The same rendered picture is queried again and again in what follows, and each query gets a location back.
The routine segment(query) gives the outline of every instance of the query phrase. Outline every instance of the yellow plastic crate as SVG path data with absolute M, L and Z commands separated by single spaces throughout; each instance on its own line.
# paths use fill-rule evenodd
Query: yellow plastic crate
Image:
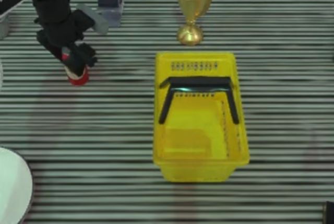
M 233 54 L 157 54 L 153 160 L 171 182 L 223 182 L 249 163 Z

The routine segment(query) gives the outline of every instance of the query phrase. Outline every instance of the striped floor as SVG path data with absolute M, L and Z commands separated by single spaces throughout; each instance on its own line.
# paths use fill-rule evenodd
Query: striped floor
M 36 43 L 34 18 L 16 9 L 0 41 L 0 145 L 36 185 L 26 224 L 321 223 L 334 201 L 332 1 L 215 1 L 195 48 L 175 39 L 175 1 L 127 1 L 121 28 L 86 34 L 100 62 L 82 88 Z M 224 184 L 170 184 L 152 164 L 154 57 L 176 50 L 237 56 L 252 161 Z

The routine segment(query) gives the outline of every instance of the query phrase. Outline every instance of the gold vase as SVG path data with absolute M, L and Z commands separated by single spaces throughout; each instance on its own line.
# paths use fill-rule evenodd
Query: gold vase
M 177 39 L 184 45 L 197 45 L 203 39 L 203 32 L 196 25 L 196 19 L 204 15 L 212 0 L 178 0 L 181 11 L 186 18 L 186 24 L 181 26 Z

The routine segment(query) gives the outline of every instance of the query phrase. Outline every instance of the striped surface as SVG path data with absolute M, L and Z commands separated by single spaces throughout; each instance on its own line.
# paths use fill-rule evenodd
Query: striped surface
M 215 1 L 188 48 L 176 2 L 127 1 L 121 28 L 86 34 L 100 62 L 82 88 L 37 45 L 34 17 L 21 6 L 0 41 L 1 145 L 36 184 L 27 224 L 321 223 L 334 199 L 332 2 Z M 252 161 L 224 184 L 170 184 L 152 164 L 154 57 L 176 50 L 237 56 Z

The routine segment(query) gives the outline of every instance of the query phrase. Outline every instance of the yellow bin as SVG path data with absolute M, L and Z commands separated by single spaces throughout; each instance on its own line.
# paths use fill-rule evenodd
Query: yellow bin
M 153 160 L 171 182 L 223 182 L 249 163 L 233 54 L 157 54 Z

